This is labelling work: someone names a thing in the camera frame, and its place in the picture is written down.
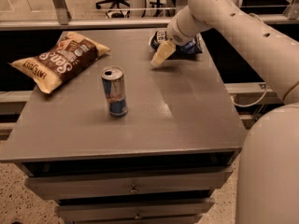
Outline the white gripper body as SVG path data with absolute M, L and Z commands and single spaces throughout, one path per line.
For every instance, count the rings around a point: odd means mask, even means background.
M 197 34 L 193 16 L 177 14 L 167 26 L 167 37 L 174 44 L 183 46 Z

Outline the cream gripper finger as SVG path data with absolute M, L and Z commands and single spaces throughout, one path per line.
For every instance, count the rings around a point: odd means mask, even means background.
M 167 58 L 176 51 L 176 45 L 170 40 L 166 40 L 160 44 L 150 62 L 154 67 L 159 67 Z

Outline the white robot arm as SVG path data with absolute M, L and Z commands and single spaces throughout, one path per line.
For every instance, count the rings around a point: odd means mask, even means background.
M 216 29 L 283 102 L 250 129 L 239 156 L 235 224 L 299 224 L 299 44 L 236 0 L 188 0 L 151 64 Z

